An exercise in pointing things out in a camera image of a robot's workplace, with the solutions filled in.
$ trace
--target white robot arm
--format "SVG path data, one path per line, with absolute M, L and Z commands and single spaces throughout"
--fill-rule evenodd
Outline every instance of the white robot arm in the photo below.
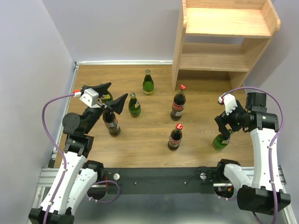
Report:
M 73 223 L 75 211 L 89 188 L 95 182 L 103 180 L 103 164 L 97 161 L 86 162 L 93 144 L 93 137 L 86 134 L 104 110 L 117 114 L 122 112 L 128 94 L 106 104 L 99 101 L 99 96 L 102 96 L 110 85 L 111 83 L 94 87 L 83 86 L 80 91 L 74 91 L 74 97 L 80 97 L 88 107 L 82 115 L 68 113 L 63 118 L 63 133 L 67 134 L 64 147 L 67 164 L 64 164 L 64 160 L 61 162 L 56 178 L 41 207 L 31 209 L 29 219 L 32 224 L 43 223 L 47 214 L 47 224 Z
M 249 179 L 236 161 L 221 160 L 218 172 L 223 180 L 229 180 L 234 186 L 232 197 L 237 197 L 238 206 L 242 210 L 273 214 L 274 200 L 272 183 L 275 184 L 278 195 L 278 210 L 290 204 L 290 195 L 283 194 L 282 184 L 278 174 L 277 141 L 272 145 L 271 163 L 274 181 L 271 182 L 269 144 L 278 131 L 278 118 L 275 114 L 267 113 L 266 94 L 248 93 L 246 109 L 244 110 L 234 96 L 228 94 L 219 98 L 218 102 L 225 105 L 225 111 L 215 118 L 219 131 L 229 136 L 225 127 L 230 125 L 234 132 L 241 128 L 250 132 L 254 149 L 254 176 Z

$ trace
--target wooden table surface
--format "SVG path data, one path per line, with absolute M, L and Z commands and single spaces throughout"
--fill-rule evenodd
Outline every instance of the wooden table surface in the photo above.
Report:
M 151 70 L 155 84 L 150 96 L 142 91 L 146 69 Z M 214 118 L 224 111 L 217 103 L 218 97 L 231 89 L 226 78 L 223 72 L 180 73 L 177 88 L 180 84 L 186 85 L 186 105 L 180 121 L 173 121 L 170 112 L 175 92 L 171 90 L 171 65 L 80 65 L 75 90 L 83 85 L 112 82 L 109 91 L 114 99 L 134 92 L 142 110 L 138 118 L 131 117 L 127 98 L 122 114 L 116 115 L 121 127 L 117 137 L 110 136 L 100 118 L 89 133 L 94 136 L 94 142 L 87 159 L 100 161 L 109 168 L 216 166 L 220 159 L 253 166 L 249 133 L 234 133 L 230 144 L 220 152 L 211 145 L 219 134 Z M 245 92 L 236 92 L 235 96 L 245 106 Z M 82 114 L 85 108 L 78 98 L 72 98 L 68 111 Z M 167 142 L 177 123 L 183 124 L 183 138 L 178 150 L 173 152 L 168 149 Z M 60 141 L 61 148 L 64 142 L 65 135 Z M 58 155 L 55 167 L 59 167 L 60 162 Z

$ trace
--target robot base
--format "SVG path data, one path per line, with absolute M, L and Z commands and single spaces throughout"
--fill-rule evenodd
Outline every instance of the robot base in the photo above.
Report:
M 42 224 L 45 211 L 41 209 L 31 209 L 29 213 L 29 220 L 32 224 Z M 55 213 L 48 213 L 47 217 L 48 224 L 73 224 L 74 216 L 71 215 L 70 208 L 66 210 L 65 215 L 58 215 Z
M 291 196 L 276 192 L 278 199 L 278 211 L 284 209 L 291 203 Z M 267 215 L 274 214 L 274 198 L 273 191 L 265 189 L 250 188 L 247 185 L 243 185 L 239 189 L 237 195 L 237 202 L 239 209 L 263 213 Z

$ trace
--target bottle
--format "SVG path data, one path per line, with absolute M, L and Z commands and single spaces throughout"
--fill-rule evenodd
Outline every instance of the bottle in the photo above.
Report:
M 154 91 L 154 81 L 150 76 L 150 70 L 146 70 L 145 71 L 145 77 L 144 77 L 144 81 L 142 84 L 142 88 L 143 88 L 143 92 L 146 95 L 151 95 L 153 94 Z
M 173 99 L 172 111 L 170 113 L 172 120 L 180 120 L 180 118 L 182 117 L 182 112 L 186 102 L 185 89 L 185 85 L 180 85 L 179 92 Z
M 100 99 L 102 103 L 105 103 L 106 101 L 113 101 L 113 97 L 108 90 L 101 96 Z
M 110 110 L 105 110 L 103 114 L 103 121 L 112 136 L 117 136 L 121 132 L 115 114 Z
M 182 124 L 177 124 L 176 128 L 171 132 L 169 141 L 168 141 L 168 148 L 170 150 L 176 150 L 179 147 L 179 144 L 181 143 L 182 140 Z
M 135 93 L 131 93 L 130 94 L 130 102 L 129 102 L 129 112 L 131 114 L 132 117 L 138 117 L 140 115 L 141 112 L 141 106 L 139 101 L 136 98 Z
M 229 141 L 230 141 L 230 136 L 234 133 L 232 129 L 229 129 L 228 131 L 229 131 L 229 134 L 230 134 L 228 138 L 226 138 L 226 137 L 224 136 L 224 134 L 222 134 L 222 133 L 221 133 L 221 134 L 218 134 L 218 135 L 214 138 L 214 140 L 213 140 L 213 142 L 212 142 L 212 146 L 213 146 L 213 148 L 214 148 L 215 150 L 222 150 L 222 149 L 224 149 L 226 146 L 228 146 Z

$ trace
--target gray floor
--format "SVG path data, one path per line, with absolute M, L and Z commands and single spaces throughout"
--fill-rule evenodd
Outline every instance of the gray floor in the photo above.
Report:
M 264 224 L 273 216 L 258 214 Z M 75 224 L 257 224 L 251 212 L 239 210 L 237 202 L 214 195 L 121 195 L 110 204 L 84 198 Z M 277 224 L 287 224 L 283 212 Z

